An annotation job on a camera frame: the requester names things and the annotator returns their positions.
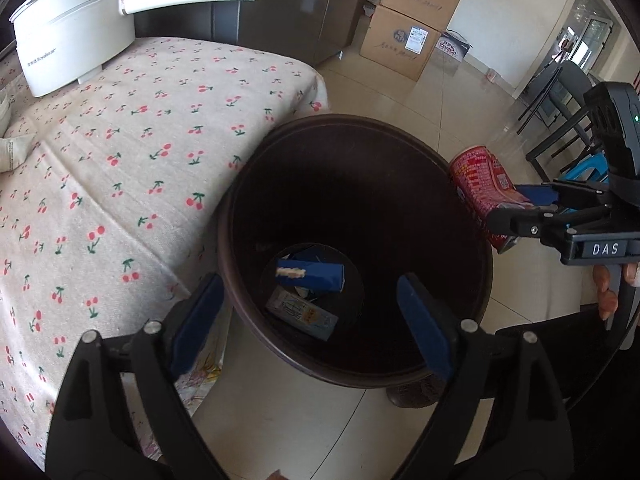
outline door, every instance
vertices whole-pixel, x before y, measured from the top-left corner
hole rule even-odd
[[[578,65],[584,73],[594,65],[602,51],[607,38],[611,34],[613,22],[607,18],[590,16],[580,38],[575,42],[570,60]]]

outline beverage can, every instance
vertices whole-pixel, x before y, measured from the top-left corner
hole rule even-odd
[[[449,173],[458,195],[498,254],[513,247],[518,238],[491,233],[486,225],[487,216],[499,207],[528,209],[535,206],[516,190],[496,156],[486,146],[473,146],[451,161]]]

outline trash can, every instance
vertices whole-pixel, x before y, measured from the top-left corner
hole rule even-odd
[[[327,341],[265,307],[274,260],[305,244],[346,263],[349,298]],[[218,251],[228,297],[268,348],[313,377],[356,388],[429,373],[396,303],[399,276],[414,272],[456,316],[476,321],[492,284],[490,246],[446,161],[404,131],[357,116],[304,118],[271,132],[223,201]]]

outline tablecloth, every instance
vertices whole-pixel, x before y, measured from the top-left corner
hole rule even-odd
[[[93,80],[33,98],[0,64],[7,136],[36,134],[0,175],[0,416],[44,465],[47,430],[82,332],[136,332],[216,269],[214,212],[274,126],[327,109],[296,60],[227,44],[145,38]],[[177,387],[191,413],[220,373],[229,309]],[[158,455],[124,377],[143,450]]]

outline finger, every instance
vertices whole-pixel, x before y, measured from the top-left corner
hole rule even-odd
[[[607,290],[605,292],[598,292],[598,311],[600,318],[604,321],[609,319],[618,309],[618,297],[615,292]]]
[[[598,288],[598,292],[606,292],[609,289],[609,269],[604,265],[596,265],[593,267],[593,281]]]
[[[271,473],[267,478],[267,480],[287,480],[287,478],[282,476],[280,474],[280,470],[278,469],[277,471],[274,471],[273,473]]]
[[[638,273],[638,264],[637,263],[633,263],[633,264],[625,264],[624,265],[624,275],[625,275],[625,281],[629,284],[629,285],[636,285],[636,274]]]

